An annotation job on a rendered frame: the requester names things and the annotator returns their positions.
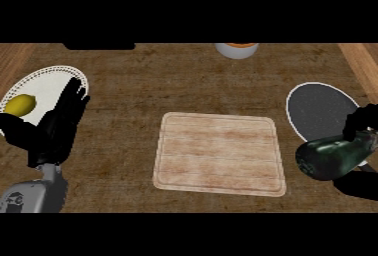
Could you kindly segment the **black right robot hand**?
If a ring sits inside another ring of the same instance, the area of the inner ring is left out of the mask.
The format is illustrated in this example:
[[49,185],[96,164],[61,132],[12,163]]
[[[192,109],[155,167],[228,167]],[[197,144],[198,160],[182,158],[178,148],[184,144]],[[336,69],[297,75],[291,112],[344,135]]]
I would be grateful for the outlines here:
[[[347,115],[343,137],[352,142],[356,132],[370,128],[378,130],[378,104],[368,104]],[[350,171],[333,181],[334,187],[349,196],[378,201],[378,172]]]

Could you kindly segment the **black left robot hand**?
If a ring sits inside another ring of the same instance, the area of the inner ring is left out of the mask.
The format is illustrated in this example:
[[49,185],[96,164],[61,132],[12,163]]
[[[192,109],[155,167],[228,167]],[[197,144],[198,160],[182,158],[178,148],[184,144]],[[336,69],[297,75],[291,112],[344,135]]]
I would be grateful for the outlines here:
[[26,122],[12,114],[0,114],[0,130],[6,141],[28,152],[28,166],[62,164],[70,157],[77,126],[90,96],[73,78],[64,88],[55,108],[49,110],[39,125]]

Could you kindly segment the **dark grey pan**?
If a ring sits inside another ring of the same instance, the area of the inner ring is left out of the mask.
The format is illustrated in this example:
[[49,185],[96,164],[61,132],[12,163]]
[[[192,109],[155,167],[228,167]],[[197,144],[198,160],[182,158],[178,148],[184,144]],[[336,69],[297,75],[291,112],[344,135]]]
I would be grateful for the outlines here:
[[[305,143],[343,136],[347,115],[358,108],[353,98],[334,86],[321,82],[297,85],[287,96],[287,117]],[[378,172],[367,160],[352,171],[356,169]]]

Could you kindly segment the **pale wooden cutting board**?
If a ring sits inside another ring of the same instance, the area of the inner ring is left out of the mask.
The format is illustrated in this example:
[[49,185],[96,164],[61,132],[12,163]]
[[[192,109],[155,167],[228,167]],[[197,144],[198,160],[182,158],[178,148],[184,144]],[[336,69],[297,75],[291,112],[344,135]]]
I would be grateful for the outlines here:
[[281,197],[287,183],[274,120],[166,113],[153,182],[166,190]]

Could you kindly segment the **yellow lemon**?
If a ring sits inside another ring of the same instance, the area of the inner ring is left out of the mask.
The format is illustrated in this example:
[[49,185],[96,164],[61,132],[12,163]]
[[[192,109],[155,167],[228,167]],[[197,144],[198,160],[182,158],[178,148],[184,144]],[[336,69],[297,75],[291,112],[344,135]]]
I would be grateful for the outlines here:
[[28,94],[21,94],[8,102],[5,112],[17,117],[23,117],[34,110],[36,105],[36,97]]

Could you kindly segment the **white plate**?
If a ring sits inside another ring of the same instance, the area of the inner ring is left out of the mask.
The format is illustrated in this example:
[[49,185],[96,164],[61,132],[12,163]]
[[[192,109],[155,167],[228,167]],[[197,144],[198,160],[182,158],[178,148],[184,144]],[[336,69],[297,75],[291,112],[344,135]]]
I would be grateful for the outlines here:
[[0,98],[0,113],[5,111],[11,99],[21,94],[28,94],[36,97],[37,104],[34,110],[23,116],[23,119],[37,125],[45,113],[57,106],[71,78],[77,78],[82,81],[79,90],[85,89],[83,97],[86,97],[89,94],[89,82],[82,70],[67,65],[49,66],[30,73],[11,87]]

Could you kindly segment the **white cup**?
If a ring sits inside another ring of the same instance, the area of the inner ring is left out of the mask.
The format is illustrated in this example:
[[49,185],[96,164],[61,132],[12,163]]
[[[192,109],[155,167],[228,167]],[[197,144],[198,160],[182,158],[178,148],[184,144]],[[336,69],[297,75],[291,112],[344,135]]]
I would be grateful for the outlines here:
[[216,43],[220,54],[231,59],[251,57],[259,49],[257,43]]

